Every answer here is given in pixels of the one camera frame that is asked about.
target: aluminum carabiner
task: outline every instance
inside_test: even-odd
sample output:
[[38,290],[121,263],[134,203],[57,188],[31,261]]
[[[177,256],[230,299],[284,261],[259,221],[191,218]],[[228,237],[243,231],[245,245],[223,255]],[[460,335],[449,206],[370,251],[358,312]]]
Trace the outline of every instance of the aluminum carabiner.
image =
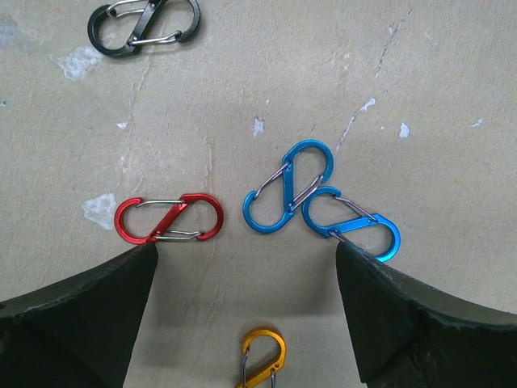
[[[114,58],[135,55],[138,53],[140,47],[146,44],[169,44],[174,42],[184,43],[197,33],[201,23],[201,9],[198,2],[196,0],[185,1],[191,5],[192,12],[194,13],[191,26],[183,32],[175,31],[168,36],[152,39],[146,39],[145,35],[151,27],[153,19],[163,8],[167,0],[120,0],[115,4],[101,6],[91,14],[90,20],[88,20],[88,37],[90,38],[90,42],[102,54]],[[117,13],[116,8],[118,6],[134,2],[146,2],[147,4],[140,9]],[[133,14],[141,14],[141,16],[124,46],[112,49],[107,48],[100,43],[99,29],[106,19],[116,19],[125,15]]]
[[[326,167],[323,174],[318,175],[314,181],[305,188],[300,194],[296,197],[294,196],[294,158],[298,153],[307,148],[316,148],[321,151],[325,156]],[[334,157],[332,156],[332,152],[329,147],[318,140],[304,140],[300,143],[296,144],[292,149],[286,153],[284,158],[282,159],[282,167],[275,172],[270,178],[266,180],[260,186],[257,191],[250,192],[242,204],[242,214],[244,216],[244,220],[250,226],[251,229],[262,233],[269,234],[274,233],[287,224],[291,218],[294,216],[295,210],[301,206],[307,198],[311,194],[313,194],[316,189],[319,187],[321,183],[325,183],[330,176],[332,175],[332,171],[334,170]],[[262,190],[275,179],[278,179],[280,176],[283,177],[284,181],[284,214],[280,218],[278,222],[276,222],[272,226],[263,226],[258,224],[253,217],[251,216],[251,204],[254,200],[259,198]]]
[[[194,232],[183,232],[181,230],[167,230],[169,226],[174,222],[174,220],[178,217],[178,215],[185,210],[188,205],[193,204],[202,200],[204,202],[208,202],[216,211],[216,224],[209,232],[203,232],[201,230],[197,230]],[[130,234],[126,226],[124,224],[124,214],[125,212],[131,208],[136,207],[140,208],[145,205],[172,205],[169,212],[165,215],[165,217],[158,223],[158,225],[153,229],[153,231],[147,237],[136,237]],[[199,241],[205,241],[212,237],[214,237],[221,227],[223,226],[223,222],[225,219],[225,215],[223,213],[223,209],[221,204],[212,196],[208,194],[196,193],[196,194],[183,194],[179,197],[178,200],[147,200],[144,201],[143,198],[131,198],[129,200],[125,200],[120,204],[118,209],[115,212],[115,229],[120,237],[131,244],[141,245],[146,243],[156,243],[158,241],[185,241],[192,240],[196,238]],[[179,236],[171,236],[168,234],[178,234]]]
[[[350,209],[354,210],[361,217],[355,218],[353,220],[339,222],[336,224],[328,225],[328,226],[320,226],[310,217],[309,208],[312,201],[320,195],[328,194],[333,196],[336,200],[343,202]],[[339,241],[346,241],[343,236],[344,233],[351,232],[353,230],[367,228],[369,226],[382,225],[389,229],[391,234],[391,243],[389,248],[381,255],[376,256],[377,260],[380,262],[385,262],[392,259],[398,252],[401,247],[401,232],[398,230],[397,226],[393,224],[390,220],[384,218],[378,213],[370,214],[357,204],[348,200],[346,198],[341,197],[341,192],[337,188],[332,188],[330,186],[322,186],[318,188],[310,198],[303,204],[301,208],[301,214],[305,220],[305,223],[308,227],[310,227],[315,232],[319,233],[321,236],[325,238],[335,237]]]
[[[246,362],[250,355],[250,345],[253,340],[258,337],[271,337],[279,345],[278,355],[266,366],[252,373],[249,377],[246,372]],[[242,358],[241,358],[241,378],[242,380],[235,386],[235,388],[254,388],[266,379],[271,379],[271,388],[275,388],[276,384],[276,373],[284,367],[285,356],[287,354],[287,347],[285,346],[284,338],[275,329],[270,327],[257,327],[250,331],[242,342]]]

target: carabiner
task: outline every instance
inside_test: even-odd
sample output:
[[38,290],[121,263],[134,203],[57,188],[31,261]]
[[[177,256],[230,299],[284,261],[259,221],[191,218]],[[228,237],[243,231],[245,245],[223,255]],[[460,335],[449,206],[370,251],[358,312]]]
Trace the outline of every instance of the carabiner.
[[[198,200],[203,200],[204,202],[208,202],[215,210],[217,215],[217,221],[215,226],[209,232],[203,232],[201,230],[197,230],[194,232],[183,232],[181,230],[167,230],[167,228],[174,222],[176,217],[185,210],[188,205],[197,202]],[[172,205],[169,212],[165,215],[165,217],[158,223],[158,225],[154,228],[154,230],[147,237],[136,237],[130,234],[125,227],[124,224],[124,214],[126,210],[131,207],[140,208],[145,205],[163,205],[168,204]],[[225,219],[225,215],[223,213],[223,209],[221,204],[212,196],[208,194],[196,193],[196,194],[183,194],[179,197],[179,200],[147,200],[144,201],[143,198],[131,198],[129,200],[125,200],[120,204],[118,209],[115,212],[115,229],[120,235],[122,239],[131,244],[141,245],[146,243],[156,243],[158,241],[185,241],[192,240],[196,238],[199,241],[208,240],[214,237],[221,227],[223,226],[223,221]],[[167,234],[179,234],[179,236],[170,236]]]
[[[140,47],[145,44],[169,44],[169,43],[184,43],[191,39],[198,31],[201,22],[201,9],[200,5],[196,0],[185,0],[187,1],[194,13],[191,26],[186,31],[175,31],[168,36],[160,38],[146,39],[145,34],[151,27],[153,19],[159,13],[160,9],[163,8],[167,0],[148,0],[145,1],[147,4],[140,9],[130,10],[125,12],[117,13],[116,8],[124,4],[133,2],[143,2],[145,0],[120,0],[115,4],[101,6],[91,14],[90,20],[88,20],[88,37],[90,38],[91,44],[99,50],[102,54],[108,55],[109,57],[122,58],[138,53]],[[100,43],[99,29],[101,24],[108,18],[119,18],[125,15],[141,14],[138,19],[137,25],[132,30],[126,44],[121,48],[106,48]]]
[[[296,154],[300,153],[302,150],[307,148],[316,148],[320,150],[325,156],[326,167],[323,174],[318,175],[314,181],[304,189],[300,194],[296,197],[294,196],[294,158]],[[274,233],[277,230],[280,230],[291,220],[294,216],[295,210],[303,204],[307,198],[311,194],[313,194],[316,189],[319,187],[321,183],[325,183],[330,176],[332,175],[332,171],[334,169],[334,157],[332,156],[332,152],[329,147],[318,140],[304,140],[300,143],[296,144],[292,149],[286,153],[284,158],[282,159],[282,167],[275,172],[269,179],[266,180],[260,186],[260,188],[255,192],[250,192],[242,204],[242,214],[244,216],[244,220],[250,226],[251,229],[262,233],[269,234]],[[258,224],[253,217],[251,216],[251,204],[254,200],[259,198],[262,190],[275,179],[283,177],[284,181],[284,214],[280,218],[278,222],[276,222],[272,226],[263,226]]]
[[[318,225],[310,217],[309,208],[312,201],[317,196],[323,194],[332,195],[336,200],[343,202],[346,206],[354,210],[362,217],[358,217],[345,222],[339,222],[328,226]],[[310,198],[303,204],[301,208],[301,214],[303,215],[307,226],[309,226],[312,230],[319,233],[321,236],[325,238],[336,237],[339,241],[346,241],[346,239],[343,237],[343,234],[351,232],[353,230],[363,229],[375,225],[382,225],[387,227],[392,237],[391,244],[389,245],[389,248],[386,250],[386,252],[384,252],[382,255],[376,256],[377,260],[379,260],[380,262],[385,262],[392,259],[401,247],[401,232],[398,230],[395,224],[393,224],[390,220],[382,217],[380,214],[370,214],[366,212],[364,209],[360,208],[351,200],[342,198],[341,192],[337,188],[332,188],[330,186],[322,186],[318,188],[314,192],[314,194],[310,196]]]
[[[252,373],[251,376],[247,377],[246,362],[248,361],[248,356],[250,355],[251,342],[262,336],[267,336],[274,339],[279,345],[279,353],[275,359],[268,362],[266,366]],[[271,388],[275,388],[276,373],[284,367],[285,355],[287,353],[287,347],[285,346],[285,341],[284,338],[282,338],[282,335],[277,330],[270,327],[257,327],[248,333],[242,342],[241,351],[242,380],[235,386],[235,388],[254,388],[261,382],[264,382],[267,378],[271,379]]]

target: scuff mark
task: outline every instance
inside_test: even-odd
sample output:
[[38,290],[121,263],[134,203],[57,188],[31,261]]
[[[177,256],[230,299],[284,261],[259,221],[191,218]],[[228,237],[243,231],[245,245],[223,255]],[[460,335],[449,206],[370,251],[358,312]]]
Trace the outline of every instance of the scuff mark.
[[61,67],[65,77],[72,81],[83,79],[88,69],[98,65],[103,59],[103,55],[91,46],[77,47],[66,57],[57,57],[53,54],[49,56]]
[[257,137],[259,133],[263,133],[264,129],[266,129],[266,122],[255,116],[253,123],[253,137]]
[[16,21],[8,14],[0,14],[0,48],[16,47],[21,53],[35,51],[33,44],[19,28]]
[[376,104],[377,100],[374,98],[371,98],[369,101],[366,102],[365,105],[363,105],[361,108],[356,110],[352,117],[350,118],[350,121],[348,121],[347,129],[345,129],[345,132],[343,132],[343,135],[339,139],[338,146],[336,147],[336,150],[339,151],[341,148],[341,144],[345,141],[345,137],[347,137],[348,133],[350,132],[350,128],[352,128],[352,124],[354,124],[355,119],[357,118],[357,115],[360,112],[366,112],[369,107],[373,107]]
[[398,136],[401,137],[401,139],[407,139],[410,136],[410,127],[406,125],[406,123],[401,123],[401,132]]
[[87,220],[96,222],[105,230],[113,229],[113,217],[115,216],[115,194],[102,194],[96,198],[85,201],[81,208]]
[[470,125],[470,128],[476,128],[476,127],[479,127],[481,124],[483,124],[483,117],[481,117],[480,119],[478,119],[475,123],[471,124],[471,125]]
[[382,64],[385,61],[386,53],[388,52],[389,47],[393,43],[393,39],[395,39],[395,35],[397,34],[400,27],[402,27],[402,24],[406,22],[406,18],[411,15],[411,12],[413,12],[413,8],[411,8],[404,19],[402,19],[400,22],[398,22],[398,25],[396,27],[393,27],[393,24],[389,26],[389,39],[385,44],[384,49],[382,50],[382,54],[380,55],[379,64],[377,65],[377,73],[375,74],[375,78],[379,78],[380,71],[382,70]]

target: black carabiner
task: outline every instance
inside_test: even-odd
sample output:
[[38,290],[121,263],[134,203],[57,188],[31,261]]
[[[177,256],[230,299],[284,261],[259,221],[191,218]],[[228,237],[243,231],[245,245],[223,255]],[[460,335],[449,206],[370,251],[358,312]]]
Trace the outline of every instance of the black carabiner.
[[[123,4],[129,4],[132,2],[142,2],[144,0],[121,0],[115,4],[101,6],[91,14],[90,20],[88,20],[88,37],[90,38],[91,44],[102,54],[108,55],[109,57],[122,58],[135,55],[140,51],[141,46],[146,44],[169,44],[169,43],[184,43],[191,39],[198,31],[201,23],[201,9],[200,5],[196,0],[185,0],[187,1],[194,12],[194,18],[191,26],[184,32],[175,31],[168,36],[160,38],[146,39],[145,34],[151,27],[154,17],[158,14],[160,9],[165,5],[167,0],[149,0],[144,8],[138,10],[130,10],[117,14],[116,8]],[[100,43],[99,29],[101,24],[108,18],[118,18],[130,14],[141,14],[138,19],[137,25],[132,30],[131,36],[128,41],[121,48],[106,48]]]

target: white paint spot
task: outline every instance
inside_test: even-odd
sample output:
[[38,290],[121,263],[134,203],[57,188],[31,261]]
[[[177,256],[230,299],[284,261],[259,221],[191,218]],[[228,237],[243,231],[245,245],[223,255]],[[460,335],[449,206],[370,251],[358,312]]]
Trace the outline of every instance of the white paint spot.
[[474,124],[470,125],[471,128],[479,127],[481,124],[483,124],[483,118],[480,118],[478,121],[476,121]]
[[410,127],[405,123],[401,123],[401,132],[398,136],[400,136],[401,139],[407,139],[410,136]]
[[79,81],[84,78],[90,67],[101,62],[103,55],[91,46],[81,46],[66,57],[56,57],[50,54],[50,59],[61,67],[66,78]]
[[370,99],[365,105],[363,105],[361,107],[361,109],[359,111],[366,112],[368,110],[368,108],[374,106],[376,102],[377,102],[376,99]]
[[253,137],[257,137],[259,133],[263,133],[266,128],[266,123],[264,120],[260,120],[257,116],[255,117],[255,121],[253,123]]
[[84,217],[101,225],[105,230],[113,229],[113,217],[115,216],[115,194],[102,194],[81,205]]
[[354,124],[355,119],[357,118],[357,115],[360,112],[366,112],[369,107],[372,107],[376,104],[377,100],[372,98],[369,101],[366,102],[365,105],[363,105],[361,108],[356,110],[352,117],[350,118],[350,121],[348,121],[347,129],[345,129],[345,132],[343,132],[343,135],[341,135],[341,138],[339,139],[338,146],[336,147],[336,150],[339,151],[341,148],[341,144],[345,141],[345,137],[347,137],[348,133],[350,132],[350,128],[352,128],[352,124]]

